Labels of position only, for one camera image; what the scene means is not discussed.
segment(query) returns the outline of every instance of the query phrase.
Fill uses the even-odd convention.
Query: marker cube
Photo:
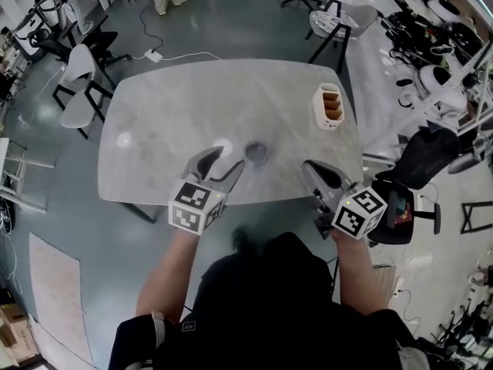
[[[340,200],[332,226],[359,240],[377,227],[386,209],[384,199],[367,187]]]
[[[177,180],[168,202],[169,224],[201,235],[220,217],[226,200],[225,193]]]

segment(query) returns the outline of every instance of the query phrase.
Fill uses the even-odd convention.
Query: cardboard box
[[[12,347],[17,342],[12,330],[2,318],[0,318],[0,341],[6,348]]]
[[[24,310],[18,304],[3,304],[0,305],[0,314],[9,323],[13,324],[20,321],[27,321]]]
[[[17,321],[9,326],[17,342],[7,349],[10,349],[17,362],[22,362],[39,354],[28,320]]]

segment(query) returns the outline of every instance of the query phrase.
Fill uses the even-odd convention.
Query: person's arm
[[[198,243],[199,236],[176,230],[171,246],[140,292],[136,316],[159,311],[173,324],[179,323]]]
[[[362,315],[387,308],[364,240],[355,240],[337,229],[330,235],[339,257],[340,302]]]

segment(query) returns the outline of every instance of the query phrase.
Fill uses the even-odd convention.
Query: white marble tabletop
[[[335,131],[317,126],[312,98],[322,82],[337,84],[345,120]],[[188,63],[123,80],[106,115],[99,150],[99,195],[134,204],[167,204],[187,160],[218,141],[230,153],[214,164],[221,177],[260,140],[269,160],[247,164],[228,200],[249,204],[310,196],[306,159],[324,160],[361,180],[354,115],[334,70],[276,60]]]

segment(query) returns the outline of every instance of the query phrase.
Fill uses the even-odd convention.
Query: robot
[[[360,240],[377,227],[387,204],[373,189],[351,182],[342,170],[319,160],[305,160],[302,171],[318,200],[314,223],[324,240],[333,228]]]
[[[221,216],[228,196],[245,168],[245,161],[240,160],[222,178],[206,180],[223,151],[223,146],[215,146],[188,161],[168,202],[169,224],[201,235]]]
[[[171,225],[201,235],[223,213],[245,168],[240,160],[222,178],[207,179],[223,150],[208,148],[188,161],[169,199]],[[378,225],[387,204],[370,187],[352,183],[343,171],[325,162],[306,160],[302,170],[310,193],[318,199],[320,216],[314,223],[323,239],[335,227],[359,240]]]

